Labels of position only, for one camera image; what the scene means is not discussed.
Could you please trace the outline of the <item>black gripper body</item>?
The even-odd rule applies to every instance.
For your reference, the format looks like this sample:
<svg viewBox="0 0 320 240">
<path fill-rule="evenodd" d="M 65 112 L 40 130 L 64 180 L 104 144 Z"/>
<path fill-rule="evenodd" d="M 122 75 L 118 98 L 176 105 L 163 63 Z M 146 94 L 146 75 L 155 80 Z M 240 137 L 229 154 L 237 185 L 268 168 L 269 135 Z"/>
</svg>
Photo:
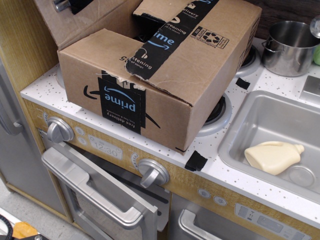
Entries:
<svg viewBox="0 0 320 240">
<path fill-rule="evenodd" d="M 93 0 L 69 0 L 71 12 L 76 15 L 92 2 Z"/>
</svg>

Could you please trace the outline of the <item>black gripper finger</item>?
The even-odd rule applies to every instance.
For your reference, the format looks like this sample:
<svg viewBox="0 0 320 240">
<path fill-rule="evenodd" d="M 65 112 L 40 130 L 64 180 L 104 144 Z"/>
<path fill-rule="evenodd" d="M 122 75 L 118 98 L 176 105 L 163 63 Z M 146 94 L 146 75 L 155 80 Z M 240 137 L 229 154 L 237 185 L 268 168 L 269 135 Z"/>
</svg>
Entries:
<svg viewBox="0 0 320 240">
<path fill-rule="evenodd" d="M 54 9 L 57 12 L 61 12 L 67 8 L 71 7 L 71 3 L 69 0 L 54 0 L 52 2 Z"/>
</svg>

